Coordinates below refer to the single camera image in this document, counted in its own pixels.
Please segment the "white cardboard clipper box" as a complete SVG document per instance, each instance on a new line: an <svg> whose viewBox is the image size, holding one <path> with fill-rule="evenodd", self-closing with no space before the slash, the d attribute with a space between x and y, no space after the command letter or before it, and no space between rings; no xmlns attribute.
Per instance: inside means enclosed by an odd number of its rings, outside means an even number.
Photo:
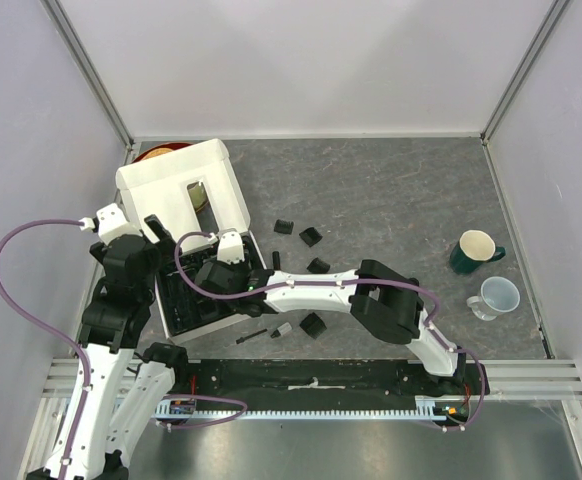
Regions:
<svg viewBox="0 0 582 480"><path fill-rule="evenodd" d="M142 160L119 168L115 182L127 218L152 241L144 218L155 214L177 241L183 235L204 231L235 230L244 246L245 263L264 268L266 263L250 232L250 214L233 171L229 152L219 139ZM217 331L246 320L234 315L192 332L172 336L166 330L157 292L157 304L165 336L175 344Z"/></svg>

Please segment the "small black clipper attachment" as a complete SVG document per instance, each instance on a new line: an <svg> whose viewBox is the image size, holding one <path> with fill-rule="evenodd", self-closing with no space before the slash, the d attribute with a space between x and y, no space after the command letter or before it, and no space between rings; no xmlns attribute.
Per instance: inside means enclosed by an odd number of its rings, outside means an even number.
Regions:
<svg viewBox="0 0 582 480"><path fill-rule="evenodd" d="M281 254L279 251L272 252L272 265L275 271L281 270Z"/></svg>

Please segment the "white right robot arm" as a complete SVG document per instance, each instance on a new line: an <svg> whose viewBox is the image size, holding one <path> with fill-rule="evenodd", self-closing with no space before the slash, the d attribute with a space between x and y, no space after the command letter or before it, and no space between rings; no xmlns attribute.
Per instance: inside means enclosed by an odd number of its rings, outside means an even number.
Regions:
<svg viewBox="0 0 582 480"><path fill-rule="evenodd" d="M433 323L440 301L417 280L369 259L340 273L248 268L233 253L237 246L225 245L234 235L202 235L218 246L217 255L203 263L194 278L176 262L180 276L194 292L229 303L251 317L300 310L349 314L376 339L406 346L420 360L436 391L452 393L464 383L460 348Z"/></svg>

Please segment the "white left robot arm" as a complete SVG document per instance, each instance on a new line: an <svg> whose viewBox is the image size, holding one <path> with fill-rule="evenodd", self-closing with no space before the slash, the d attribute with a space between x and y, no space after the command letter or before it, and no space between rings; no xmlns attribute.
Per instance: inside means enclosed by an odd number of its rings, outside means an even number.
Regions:
<svg viewBox="0 0 582 480"><path fill-rule="evenodd" d="M184 349L155 343L124 400L117 396L155 301L162 246L152 243L115 203L97 211L100 240L90 248L104 269L83 312L78 335L80 365L65 421L44 466L30 479L126 479L131 456L158 403L190 382Z"/></svg>

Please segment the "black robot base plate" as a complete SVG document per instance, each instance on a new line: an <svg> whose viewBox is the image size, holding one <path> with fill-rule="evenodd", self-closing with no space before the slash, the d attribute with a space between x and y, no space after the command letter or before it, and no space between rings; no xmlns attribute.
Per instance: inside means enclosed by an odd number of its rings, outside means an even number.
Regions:
<svg viewBox="0 0 582 480"><path fill-rule="evenodd" d="M417 396L478 397L490 387L465 361L446 378L407 360L206 359L190 361L171 392L218 397L222 407L240 400L250 412L327 412L406 410Z"/></svg>

